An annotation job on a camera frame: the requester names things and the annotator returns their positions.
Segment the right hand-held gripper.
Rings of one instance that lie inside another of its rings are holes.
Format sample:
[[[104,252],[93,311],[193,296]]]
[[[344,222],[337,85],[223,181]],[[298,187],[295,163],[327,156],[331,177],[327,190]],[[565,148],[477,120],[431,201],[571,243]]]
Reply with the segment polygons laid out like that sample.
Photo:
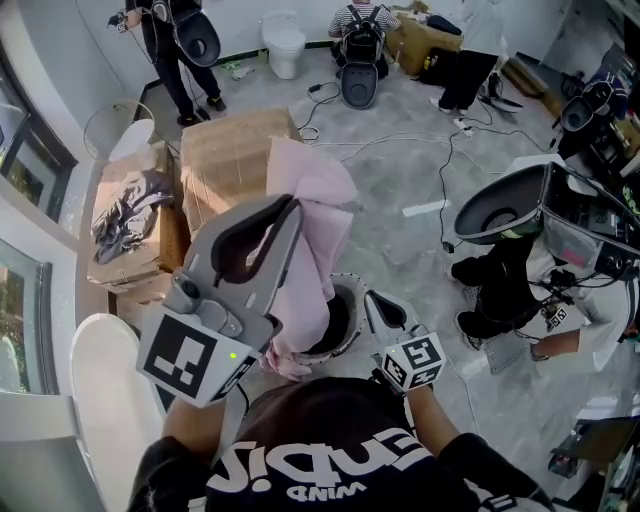
[[[409,302],[389,293],[369,291],[364,305],[371,332],[381,344],[389,345],[373,354],[373,374],[395,393],[431,386],[446,365],[438,335],[418,325],[419,318]]]

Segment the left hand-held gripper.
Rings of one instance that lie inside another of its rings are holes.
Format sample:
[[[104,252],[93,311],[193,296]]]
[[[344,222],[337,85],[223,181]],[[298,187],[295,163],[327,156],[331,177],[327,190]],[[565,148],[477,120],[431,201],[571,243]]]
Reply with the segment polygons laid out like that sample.
[[[144,316],[137,371],[198,408],[226,398],[281,328],[270,309],[302,220],[301,203],[284,194],[207,221],[185,257],[190,273],[174,273]]]

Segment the round laundry basket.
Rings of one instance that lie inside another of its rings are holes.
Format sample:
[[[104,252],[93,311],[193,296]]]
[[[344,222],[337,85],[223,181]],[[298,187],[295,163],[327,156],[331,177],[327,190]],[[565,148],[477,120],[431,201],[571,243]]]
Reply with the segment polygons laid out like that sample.
[[[343,354],[360,336],[367,320],[364,298],[368,288],[352,273],[333,273],[334,298],[328,302],[329,325],[322,339],[294,360],[304,366],[320,364]]]

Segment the pink waffle-weave cloth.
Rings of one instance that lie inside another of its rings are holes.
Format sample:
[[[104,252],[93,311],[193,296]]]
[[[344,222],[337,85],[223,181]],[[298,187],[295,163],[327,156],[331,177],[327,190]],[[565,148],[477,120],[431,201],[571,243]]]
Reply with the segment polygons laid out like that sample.
[[[321,341],[329,326],[331,282],[348,239],[353,215],[343,206],[357,189],[344,165],[317,148],[293,139],[274,137],[267,166],[266,193],[287,194],[303,213],[284,284],[276,292],[270,313],[282,323],[260,360],[280,376],[298,381],[311,369],[296,356]]]

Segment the person's left forearm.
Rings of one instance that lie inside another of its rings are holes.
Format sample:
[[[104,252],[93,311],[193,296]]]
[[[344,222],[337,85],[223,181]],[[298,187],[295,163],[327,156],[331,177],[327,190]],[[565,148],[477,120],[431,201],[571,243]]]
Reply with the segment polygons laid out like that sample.
[[[198,408],[175,398],[162,427],[162,437],[173,438],[200,460],[212,463],[220,446],[226,400]]]

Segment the person's right forearm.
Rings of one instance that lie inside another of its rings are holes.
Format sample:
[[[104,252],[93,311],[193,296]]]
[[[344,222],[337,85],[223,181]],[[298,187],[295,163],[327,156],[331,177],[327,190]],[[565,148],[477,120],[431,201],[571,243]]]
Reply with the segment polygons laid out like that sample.
[[[431,454],[439,457],[461,435],[460,431],[449,419],[430,387],[410,390],[406,397],[417,439]]]

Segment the large taped cardboard box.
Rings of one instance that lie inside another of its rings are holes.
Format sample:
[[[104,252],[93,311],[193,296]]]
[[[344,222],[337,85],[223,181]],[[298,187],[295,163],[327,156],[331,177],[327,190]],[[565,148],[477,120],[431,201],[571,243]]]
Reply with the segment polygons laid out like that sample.
[[[265,196],[274,137],[301,139],[286,108],[248,111],[183,130],[182,208],[191,236],[215,216]]]

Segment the white tape strip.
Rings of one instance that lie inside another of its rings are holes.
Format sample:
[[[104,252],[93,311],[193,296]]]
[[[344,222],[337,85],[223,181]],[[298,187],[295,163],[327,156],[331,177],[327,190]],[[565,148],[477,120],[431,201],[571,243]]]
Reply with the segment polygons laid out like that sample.
[[[410,218],[434,211],[441,211],[442,209],[447,208],[449,205],[450,202],[448,200],[439,200],[435,202],[406,207],[402,210],[402,213],[406,218]]]

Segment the grey crumpled clothes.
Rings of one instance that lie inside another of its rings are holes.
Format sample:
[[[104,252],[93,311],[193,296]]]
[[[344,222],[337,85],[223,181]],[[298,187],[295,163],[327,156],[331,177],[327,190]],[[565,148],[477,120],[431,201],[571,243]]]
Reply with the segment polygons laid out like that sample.
[[[166,173],[153,169],[129,172],[91,225],[94,262],[106,265],[142,246],[154,230],[160,208],[171,207],[174,198]]]

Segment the person's black printed shirt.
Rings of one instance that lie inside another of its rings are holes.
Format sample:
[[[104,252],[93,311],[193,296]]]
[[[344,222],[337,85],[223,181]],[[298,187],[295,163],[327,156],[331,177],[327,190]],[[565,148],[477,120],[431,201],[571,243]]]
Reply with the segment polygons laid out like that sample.
[[[480,436],[439,457],[407,397],[359,378],[269,390],[206,463],[173,438],[144,453],[126,512],[555,512],[542,488]]]

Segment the small cardboard box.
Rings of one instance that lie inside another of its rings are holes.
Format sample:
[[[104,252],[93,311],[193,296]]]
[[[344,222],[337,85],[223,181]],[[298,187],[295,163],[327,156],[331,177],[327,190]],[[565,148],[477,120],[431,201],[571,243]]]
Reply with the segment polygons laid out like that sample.
[[[98,245],[89,237],[87,279],[110,293],[109,310],[134,329],[142,328],[143,313],[165,297],[172,272],[184,260],[190,244],[187,220],[182,211],[183,189],[177,159],[164,142],[141,154],[131,154],[106,165],[98,187],[92,220],[116,199],[128,174],[154,162],[155,170],[172,185],[174,200],[158,208],[157,219],[141,245],[108,263],[95,261]]]

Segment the white oval lid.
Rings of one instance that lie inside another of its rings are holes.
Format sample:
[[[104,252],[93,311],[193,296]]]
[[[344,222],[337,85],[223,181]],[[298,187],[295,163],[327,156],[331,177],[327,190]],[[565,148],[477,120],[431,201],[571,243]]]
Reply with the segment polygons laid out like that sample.
[[[136,153],[137,150],[148,144],[155,133],[155,122],[152,119],[139,119],[133,122],[123,132],[122,136],[111,150],[108,161],[114,162],[130,154]]]

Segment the white oval bathtub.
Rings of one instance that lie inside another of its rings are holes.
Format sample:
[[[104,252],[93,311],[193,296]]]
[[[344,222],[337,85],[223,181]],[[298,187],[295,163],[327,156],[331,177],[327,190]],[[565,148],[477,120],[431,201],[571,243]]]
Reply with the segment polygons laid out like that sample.
[[[120,318],[97,313],[77,328],[70,374],[81,446],[107,512],[125,512],[143,453],[160,437],[164,413],[136,370],[138,337]]]

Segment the white floor toilet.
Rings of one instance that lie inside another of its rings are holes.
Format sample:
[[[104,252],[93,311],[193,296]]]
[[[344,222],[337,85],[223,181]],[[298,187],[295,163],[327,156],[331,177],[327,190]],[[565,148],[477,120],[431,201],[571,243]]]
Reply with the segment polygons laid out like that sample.
[[[267,50],[267,62],[273,73],[282,80],[296,77],[298,60],[306,45],[295,11],[280,10],[264,14],[260,34]]]

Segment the glass window with garden view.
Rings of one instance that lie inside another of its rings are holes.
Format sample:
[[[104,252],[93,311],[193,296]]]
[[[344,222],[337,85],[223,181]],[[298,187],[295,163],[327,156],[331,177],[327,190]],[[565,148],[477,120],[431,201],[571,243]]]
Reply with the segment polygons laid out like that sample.
[[[52,265],[0,239],[0,390],[56,394],[51,340]]]

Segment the black framed window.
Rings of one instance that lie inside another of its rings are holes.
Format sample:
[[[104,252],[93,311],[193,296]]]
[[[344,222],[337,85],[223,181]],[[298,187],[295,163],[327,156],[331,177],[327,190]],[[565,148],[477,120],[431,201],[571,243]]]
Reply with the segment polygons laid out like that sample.
[[[77,164],[28,98],[0,44],[0,176],[58,221]]]

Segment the open cardboard box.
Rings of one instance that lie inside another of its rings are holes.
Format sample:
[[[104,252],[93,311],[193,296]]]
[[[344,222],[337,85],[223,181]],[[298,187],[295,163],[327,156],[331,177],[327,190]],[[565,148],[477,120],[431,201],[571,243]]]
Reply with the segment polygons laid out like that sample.
[[[407,75],[417,76],[433,49],[460,50],[462,30],[446,17],[425,6],[392,6],[391,13],[400,21],[400,28],[387,34],[387,51]]]

